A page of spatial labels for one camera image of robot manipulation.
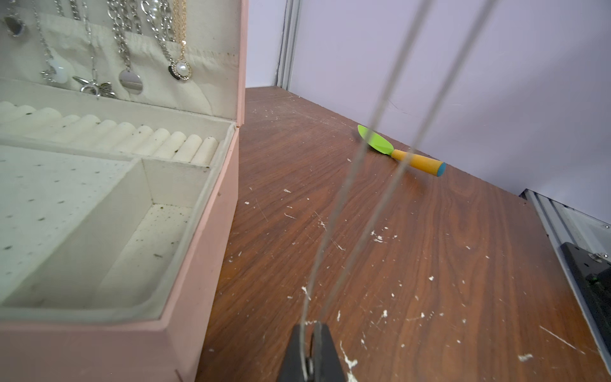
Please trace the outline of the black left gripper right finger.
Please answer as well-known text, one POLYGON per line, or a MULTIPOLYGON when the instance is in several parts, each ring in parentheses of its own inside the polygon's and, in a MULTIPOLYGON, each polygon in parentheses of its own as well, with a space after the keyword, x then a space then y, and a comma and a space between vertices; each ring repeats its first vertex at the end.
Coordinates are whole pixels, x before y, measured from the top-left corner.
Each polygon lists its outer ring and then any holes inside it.
POLYGON ((313 380, 345 382, 341 362, 329 326, 316 323, 313 331, 313 380))

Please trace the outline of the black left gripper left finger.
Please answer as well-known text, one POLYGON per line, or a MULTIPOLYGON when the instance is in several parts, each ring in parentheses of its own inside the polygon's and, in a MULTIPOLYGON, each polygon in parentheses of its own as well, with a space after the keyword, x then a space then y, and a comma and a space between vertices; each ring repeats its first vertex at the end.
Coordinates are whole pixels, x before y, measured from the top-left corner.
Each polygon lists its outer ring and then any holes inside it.
POLYGON ((300 342, 299 325, 293 327, 277 382, 313 381, 313 361, 300 342))

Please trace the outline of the pink jewelry box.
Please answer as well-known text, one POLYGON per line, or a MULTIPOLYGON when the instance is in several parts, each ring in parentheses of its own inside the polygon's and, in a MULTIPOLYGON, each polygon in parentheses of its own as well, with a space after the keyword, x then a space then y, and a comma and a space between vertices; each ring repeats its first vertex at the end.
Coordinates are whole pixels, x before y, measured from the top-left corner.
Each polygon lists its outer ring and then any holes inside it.
POLYGON ((247 24, 245 1, 2 2, 2 380, 195 379, 247 24))

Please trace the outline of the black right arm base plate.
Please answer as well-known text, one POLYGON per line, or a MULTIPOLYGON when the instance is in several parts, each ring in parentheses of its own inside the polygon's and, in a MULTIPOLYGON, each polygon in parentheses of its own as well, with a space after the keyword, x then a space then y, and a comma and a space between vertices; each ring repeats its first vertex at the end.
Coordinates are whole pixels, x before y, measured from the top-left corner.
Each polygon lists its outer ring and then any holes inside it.
POLYGON ((610 262, 569 242, 560 248, 603 342, 610 350, 610 262))

